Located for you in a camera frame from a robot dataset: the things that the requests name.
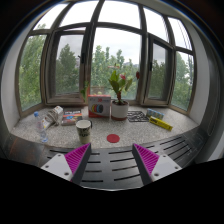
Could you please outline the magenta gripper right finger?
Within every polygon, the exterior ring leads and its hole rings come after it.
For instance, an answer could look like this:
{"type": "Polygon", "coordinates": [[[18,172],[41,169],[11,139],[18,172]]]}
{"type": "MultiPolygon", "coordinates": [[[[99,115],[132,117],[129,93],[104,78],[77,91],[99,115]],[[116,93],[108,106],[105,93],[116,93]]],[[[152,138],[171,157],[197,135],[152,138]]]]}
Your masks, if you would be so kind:
{"type": "Polygon", "coordinates": [[[138,144],[132,145],[132,153],[144,185],[181,170],[181,167],[168,155],[158,155],[138,144]]]}

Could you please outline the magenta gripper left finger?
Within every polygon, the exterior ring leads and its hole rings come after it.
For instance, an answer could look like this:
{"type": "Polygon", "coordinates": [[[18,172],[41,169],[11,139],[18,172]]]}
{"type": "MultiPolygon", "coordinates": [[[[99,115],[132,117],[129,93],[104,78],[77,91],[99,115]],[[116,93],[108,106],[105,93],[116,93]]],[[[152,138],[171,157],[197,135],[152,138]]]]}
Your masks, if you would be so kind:
{"type": "Polygon", "coordinates": [[[90,154],[91,144],[88,143],[65,155],[56,154],[42,166],[42,169],[79,185],[90,154]]]}

